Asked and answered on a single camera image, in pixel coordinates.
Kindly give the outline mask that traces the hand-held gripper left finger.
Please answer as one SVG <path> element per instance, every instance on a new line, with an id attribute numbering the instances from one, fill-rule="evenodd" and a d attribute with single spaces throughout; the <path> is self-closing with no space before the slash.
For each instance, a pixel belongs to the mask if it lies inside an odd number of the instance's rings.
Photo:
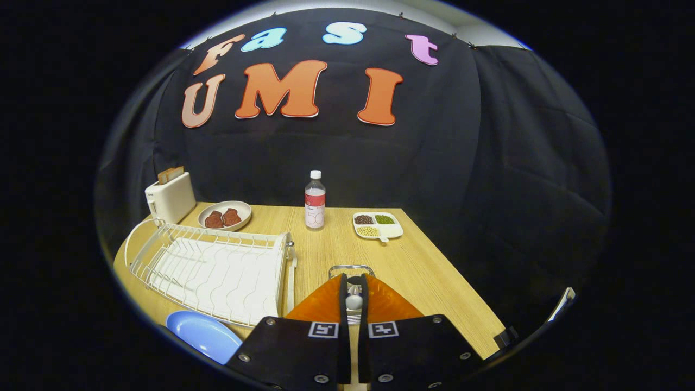
<path id="1" fill-rule="evenodd" d="M 337 390 L 350 383 L 346 294 L 346 276 L 335 276 L 285 317 L 263 317 L 226 367 L 273 390 Z"/>

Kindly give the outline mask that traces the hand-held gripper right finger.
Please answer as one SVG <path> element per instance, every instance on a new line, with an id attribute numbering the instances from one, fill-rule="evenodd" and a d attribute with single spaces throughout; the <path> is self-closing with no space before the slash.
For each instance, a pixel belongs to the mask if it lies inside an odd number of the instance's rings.
<path id="1" fill-rule="evenodd" d="M 363 275 L 358 381 L 370 390 L 452 390 L 484 359 L 443 314 L 425 316 L 393 288 Z"/>

